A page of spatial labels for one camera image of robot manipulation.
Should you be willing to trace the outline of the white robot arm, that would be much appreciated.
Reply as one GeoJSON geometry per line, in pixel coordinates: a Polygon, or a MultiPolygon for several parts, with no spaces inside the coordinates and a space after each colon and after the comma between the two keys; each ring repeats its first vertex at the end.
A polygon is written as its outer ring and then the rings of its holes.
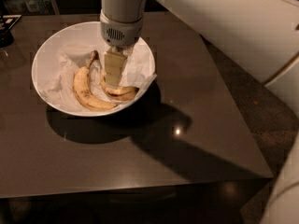
{"type": "MultiPolygon", "coordinates": [[[[297,0],[156,0],[237,62],[299,116],[297,0]]],[[[101,0],[102,37],[117,51],[132,47],[146,0],[101,0]]]]}

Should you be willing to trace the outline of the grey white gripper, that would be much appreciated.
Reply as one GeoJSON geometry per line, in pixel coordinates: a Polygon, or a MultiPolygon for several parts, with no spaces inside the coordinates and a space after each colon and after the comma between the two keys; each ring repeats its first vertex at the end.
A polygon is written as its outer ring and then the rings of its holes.
{"type": "Polygon", "coordinates": [[[112,89],[119,87],[127,58],[134,51],[132,46],[141,36],[143,15],[133,10],[100,13],[101,35],[111,46],[104,54],[104,65],[105,80],[112,89]]]}

